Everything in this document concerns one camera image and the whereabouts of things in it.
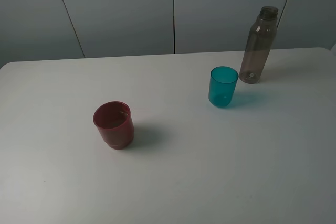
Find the smoky transparent water bottle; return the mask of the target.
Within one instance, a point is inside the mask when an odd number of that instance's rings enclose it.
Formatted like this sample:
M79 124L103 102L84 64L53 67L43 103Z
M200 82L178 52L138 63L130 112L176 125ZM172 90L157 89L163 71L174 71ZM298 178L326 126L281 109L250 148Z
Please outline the smoky transparent water bottle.
M264 6L250 28L239 78L258 83L277 34L278 8Z

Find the teal transparent plastic cup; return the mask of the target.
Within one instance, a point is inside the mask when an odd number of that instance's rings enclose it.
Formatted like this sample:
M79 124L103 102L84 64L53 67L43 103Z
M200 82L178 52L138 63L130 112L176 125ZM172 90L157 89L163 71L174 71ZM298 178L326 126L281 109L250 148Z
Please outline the teal transparent plastic cup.
M208 99L218 108L228 106L235 92L238 73L227 66L219 66L211 71Z

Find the red plastic cup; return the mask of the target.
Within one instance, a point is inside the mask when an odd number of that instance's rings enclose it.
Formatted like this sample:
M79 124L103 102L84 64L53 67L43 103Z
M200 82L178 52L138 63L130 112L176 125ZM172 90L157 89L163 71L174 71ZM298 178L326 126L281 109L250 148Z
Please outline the red plastic cup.
M122 150L134 139L131 110L123 102L111 101L101 105L93 115L93 122L102 139L112 149Z

